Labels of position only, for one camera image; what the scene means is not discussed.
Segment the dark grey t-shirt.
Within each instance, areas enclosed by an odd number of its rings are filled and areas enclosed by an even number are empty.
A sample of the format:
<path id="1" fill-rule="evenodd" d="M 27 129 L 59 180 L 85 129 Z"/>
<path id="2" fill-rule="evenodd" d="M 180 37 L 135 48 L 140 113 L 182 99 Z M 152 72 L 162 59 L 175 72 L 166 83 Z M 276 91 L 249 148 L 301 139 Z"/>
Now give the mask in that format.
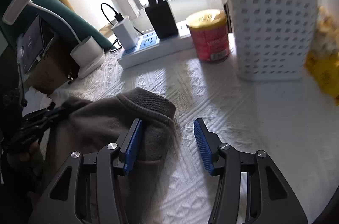
<path id="1" fill-rule="evenodd" d="M 122 201 L 129 223 L 141 223 L 155 194 L 158 177 L 175 134 L 175 105 L 168 99 L 136 87 L 97 101 L 69 97 L 61 106 L 67 113 L 49 133 L 44 162 L 49 184 L 73 152 L 98 152 L 127 132 L 135 119 L 144 134 L 132 171 L 119 178 Z"/>

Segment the white textured tablecloth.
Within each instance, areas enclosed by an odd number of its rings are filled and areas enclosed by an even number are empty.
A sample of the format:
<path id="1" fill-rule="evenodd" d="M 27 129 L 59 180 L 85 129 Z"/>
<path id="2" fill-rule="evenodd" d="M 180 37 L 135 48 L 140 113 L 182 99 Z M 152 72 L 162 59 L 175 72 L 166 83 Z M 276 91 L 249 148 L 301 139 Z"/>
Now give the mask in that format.
<path id="1" fill-rule="evenodd" d="M 307 71 L 297 81 L 251 82 L 237 76 L 235 63 L 234 56 L 204 63 L 190 49 L 125 70 L 109 53 L 97 71 L 51 99 L 96 101 L 140 87 L 175 105 L 176 132 L 142 223 L 208 221 L 218 179 L 203 168 L 197 118 L 240 151 L 267 151 L 313 222 L 338 187 L 338 106 Z"/>

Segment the white folded garment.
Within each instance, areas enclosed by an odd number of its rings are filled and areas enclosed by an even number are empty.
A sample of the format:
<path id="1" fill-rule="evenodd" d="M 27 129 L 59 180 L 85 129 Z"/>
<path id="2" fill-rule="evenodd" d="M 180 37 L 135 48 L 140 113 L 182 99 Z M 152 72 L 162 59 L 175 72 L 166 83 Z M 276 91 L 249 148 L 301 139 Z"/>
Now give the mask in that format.
<path id="1" fill-rule="evenodd" d="M 34 87 L 29 87 L 25 94 L 25 99 L 27 105 L 23 108 L 23 116 L 40 109 L 45 109 L 52 103 L 52 100 L 46 94 L 41 93 Z"/>

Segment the white desk lamp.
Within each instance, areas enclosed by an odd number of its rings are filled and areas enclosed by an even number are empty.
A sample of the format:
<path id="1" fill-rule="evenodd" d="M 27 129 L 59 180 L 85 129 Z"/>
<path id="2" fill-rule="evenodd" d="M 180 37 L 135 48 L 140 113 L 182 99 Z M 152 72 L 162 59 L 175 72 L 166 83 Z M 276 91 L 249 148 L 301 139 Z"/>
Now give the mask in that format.
<path id="1" fill-rule="evenodd" d="M 80 67 L 79 78 L 96 70 L 105 60 L 110 42 L 59 0 L 11 0 L 2 22 L 13 25 L 26 7 L 37 12 L 53 30 L 72 46 L 71 57 Z"/>

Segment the brown cardboard box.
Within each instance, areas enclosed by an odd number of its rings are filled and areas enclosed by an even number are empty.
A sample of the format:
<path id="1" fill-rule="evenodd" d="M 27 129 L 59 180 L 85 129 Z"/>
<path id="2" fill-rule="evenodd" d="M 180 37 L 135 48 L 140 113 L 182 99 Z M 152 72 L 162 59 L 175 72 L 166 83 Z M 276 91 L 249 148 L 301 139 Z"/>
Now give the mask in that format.
<path id="1" fill-rule="evenodd" d="M 50 49 L 31 69 L 26 83 L 49 95 L 64 83 L 77 78 L 78 71 L 79 66 L 69 52 Z"/>

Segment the white power strip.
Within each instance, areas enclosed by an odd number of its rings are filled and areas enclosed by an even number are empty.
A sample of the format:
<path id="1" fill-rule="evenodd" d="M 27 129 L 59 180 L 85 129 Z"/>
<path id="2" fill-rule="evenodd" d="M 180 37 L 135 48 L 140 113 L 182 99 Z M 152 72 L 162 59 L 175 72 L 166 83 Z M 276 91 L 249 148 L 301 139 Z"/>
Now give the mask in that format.
<path id="1" fill-rule="evenodd" d="M 143 64 L 179 51 L 189 50 L 194 47 L 190 30 L 185 21 L 178 22 L 177 36 L 160 40 L 155 31 L 144 33 L 139 37 L 135 47 L 121 51 L 117 62 L 123 69 Z"/>

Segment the red can yellow lid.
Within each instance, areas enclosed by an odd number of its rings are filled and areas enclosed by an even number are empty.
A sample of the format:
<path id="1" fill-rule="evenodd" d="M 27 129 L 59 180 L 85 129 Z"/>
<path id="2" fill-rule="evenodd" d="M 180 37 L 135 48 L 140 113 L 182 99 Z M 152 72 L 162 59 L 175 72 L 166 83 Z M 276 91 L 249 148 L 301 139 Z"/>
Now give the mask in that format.
<path id="1" fill-rule="evenodd" d="M 207 9 L 186 18 L 199 60 L 218 62 L 230 54 L 228 18 L 223 10 Z"/>

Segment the white charger plug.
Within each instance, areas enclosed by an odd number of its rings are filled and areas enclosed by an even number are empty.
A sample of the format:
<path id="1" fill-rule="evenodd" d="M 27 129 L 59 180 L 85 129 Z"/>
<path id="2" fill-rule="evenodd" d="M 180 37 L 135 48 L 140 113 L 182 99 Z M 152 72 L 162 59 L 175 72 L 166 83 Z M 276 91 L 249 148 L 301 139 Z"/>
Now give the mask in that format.
<path id="1" fill-rule="evenodd" d="M 136 46 L 139 36 L 129 16 L 124 16 L 123 20 L 117 22 L 111 29 L 125 50 Z"/>

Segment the yellow snack packet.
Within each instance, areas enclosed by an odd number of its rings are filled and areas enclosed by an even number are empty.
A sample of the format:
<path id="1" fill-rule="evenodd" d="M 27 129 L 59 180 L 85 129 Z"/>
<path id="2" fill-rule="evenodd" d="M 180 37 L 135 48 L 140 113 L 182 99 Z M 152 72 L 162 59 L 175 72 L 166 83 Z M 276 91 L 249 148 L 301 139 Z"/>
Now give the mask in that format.
<path id="1" fill-rule="evenodd" d="M 321 56 L 314 51 L 309 51 L 304 66 L 315 79 L 320 90 L 334 98 L 338 105 L 338 52 Z"/>

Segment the tablet with dark screen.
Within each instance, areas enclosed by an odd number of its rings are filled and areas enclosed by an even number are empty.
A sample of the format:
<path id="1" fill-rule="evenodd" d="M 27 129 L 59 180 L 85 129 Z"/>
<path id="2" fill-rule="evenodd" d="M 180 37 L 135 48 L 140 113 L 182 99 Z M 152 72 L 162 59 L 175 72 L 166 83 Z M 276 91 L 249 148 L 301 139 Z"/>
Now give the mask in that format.
<path id="1" fill-rule="evenodd" d="M 17 61 L 24 74 L 28 74 L 37 59 L 46 53 L 55 37 L 56 33 L 48 23 L 36 16 L 17 42 Z"/>

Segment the white perforated basket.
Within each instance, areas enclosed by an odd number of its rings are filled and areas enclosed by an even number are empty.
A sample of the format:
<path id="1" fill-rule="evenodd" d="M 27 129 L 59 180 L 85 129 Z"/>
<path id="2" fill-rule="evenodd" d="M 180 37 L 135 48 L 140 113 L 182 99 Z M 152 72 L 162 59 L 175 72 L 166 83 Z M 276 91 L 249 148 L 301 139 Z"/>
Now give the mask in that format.
<path id="1" fill-rule="evenodd" d="M 228 0 L 237 74 L 249 81 L 302 76 L 318 0 Z"/>

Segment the black charger plug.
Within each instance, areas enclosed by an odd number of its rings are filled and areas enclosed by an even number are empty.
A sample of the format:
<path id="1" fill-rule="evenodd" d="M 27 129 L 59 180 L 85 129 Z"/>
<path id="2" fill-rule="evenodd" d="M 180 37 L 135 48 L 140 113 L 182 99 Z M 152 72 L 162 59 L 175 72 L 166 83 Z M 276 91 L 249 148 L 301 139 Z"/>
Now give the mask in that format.
<path id="1" fill-rule="evenodd" d="M 167 0 L 148 0 L 147 17 L 160 40 L 178 35 L 178 28 Z"/>

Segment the clear snack jar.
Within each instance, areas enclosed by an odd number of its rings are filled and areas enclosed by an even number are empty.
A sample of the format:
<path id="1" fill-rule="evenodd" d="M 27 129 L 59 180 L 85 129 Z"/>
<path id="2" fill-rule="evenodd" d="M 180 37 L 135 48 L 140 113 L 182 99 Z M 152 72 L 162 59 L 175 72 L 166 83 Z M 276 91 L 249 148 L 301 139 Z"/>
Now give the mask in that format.
<path id="1" fill-rule="evenodd" d="M 338 24 L 324 6 L 318 7 L 315 48 L 323 54 L 338 54 Z"/>

